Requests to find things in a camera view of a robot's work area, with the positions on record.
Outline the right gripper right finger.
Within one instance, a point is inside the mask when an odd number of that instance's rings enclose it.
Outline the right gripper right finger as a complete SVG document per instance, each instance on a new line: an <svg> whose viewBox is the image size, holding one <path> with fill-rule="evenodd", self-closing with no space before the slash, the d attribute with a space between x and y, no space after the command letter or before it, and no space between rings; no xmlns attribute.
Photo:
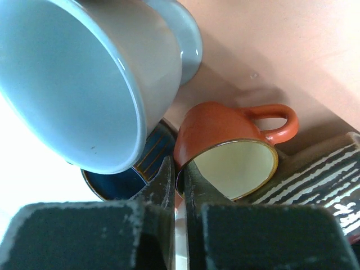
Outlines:
<svg viewBox="0 0 360 270"><path fill-rule="evenodd" d="M189 269L358 269L335 218L318 206L236 204L195 164L184 170Z"/></svg>

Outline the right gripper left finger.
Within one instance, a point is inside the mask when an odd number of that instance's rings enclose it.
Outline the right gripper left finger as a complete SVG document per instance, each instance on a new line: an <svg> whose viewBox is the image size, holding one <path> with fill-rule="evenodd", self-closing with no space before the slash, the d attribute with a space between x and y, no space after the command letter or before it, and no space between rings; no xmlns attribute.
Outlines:
<svg viewBox="0 0 360 270"><path fill-rule="evenodd" d="M1 243L2 269L174 269L174 161L128 200L23 206Z"/></svg>

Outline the blue striped ceramic mug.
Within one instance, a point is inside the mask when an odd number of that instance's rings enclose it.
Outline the blue striped ceramic mug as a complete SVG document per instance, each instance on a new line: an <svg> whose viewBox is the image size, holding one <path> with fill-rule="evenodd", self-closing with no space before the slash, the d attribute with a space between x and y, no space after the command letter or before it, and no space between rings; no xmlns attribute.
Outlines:
<svg viewBox="0 0 360 270"><path fill-rule="evenodd" d="M121 173L97 174L81 170L85 183L101 200L126 200L147 185L158 173L163 159L173 154L177 131L165 119L148 136L140 159Z"/></svg>

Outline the small red-orange mug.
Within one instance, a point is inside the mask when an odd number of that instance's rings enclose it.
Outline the small red-orange mug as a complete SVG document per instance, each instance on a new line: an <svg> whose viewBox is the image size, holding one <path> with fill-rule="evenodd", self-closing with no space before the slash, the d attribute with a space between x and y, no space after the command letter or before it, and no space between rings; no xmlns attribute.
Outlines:
<svg viewBox="0 0 360 270"><path fill-rule="evenodd" d="M201 176L232 201L253 193L277 170L275 145L289 141L298 130L297 114L284 104L194 106L184 117L174 148L177 192L185 195L185 170L196 165Z"/></svg>

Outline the brown striped mug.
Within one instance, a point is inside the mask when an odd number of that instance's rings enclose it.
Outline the brown striped mug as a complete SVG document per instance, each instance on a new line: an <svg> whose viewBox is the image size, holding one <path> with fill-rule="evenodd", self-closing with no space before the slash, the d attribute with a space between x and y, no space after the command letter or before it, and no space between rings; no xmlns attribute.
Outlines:
<svg viewBox="0 0 360 270"><path fill-rule="evenodd" d="M238 203L322 206L351 244L359 241L359 134L348 132L281 156L273 177Z"/></svg>

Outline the grey footed cup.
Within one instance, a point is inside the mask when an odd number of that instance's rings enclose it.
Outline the grey footed cup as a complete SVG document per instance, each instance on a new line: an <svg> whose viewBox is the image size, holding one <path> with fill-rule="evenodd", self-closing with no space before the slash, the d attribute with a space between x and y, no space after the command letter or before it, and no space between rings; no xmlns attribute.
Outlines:
<svg viewBox="0 0 360 270"><path fill-rule="evenodd" d="M202 56L178 1L1 2L1 95L47 147L90 172L139 160Z"/></svg>

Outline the orange plastic tray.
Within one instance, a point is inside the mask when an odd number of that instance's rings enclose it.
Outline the orange plastic tray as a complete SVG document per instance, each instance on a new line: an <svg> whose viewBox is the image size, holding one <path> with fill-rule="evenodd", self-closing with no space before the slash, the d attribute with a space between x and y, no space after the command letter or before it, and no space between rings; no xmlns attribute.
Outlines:
<svg viewBox="0 0 360 270"><path fill-rule="evenodd" d="M359 130L358 1L184 1L201 30L202 64L166 112L179 127L198 103L282 103L300 129L287 154Z"/></svg>

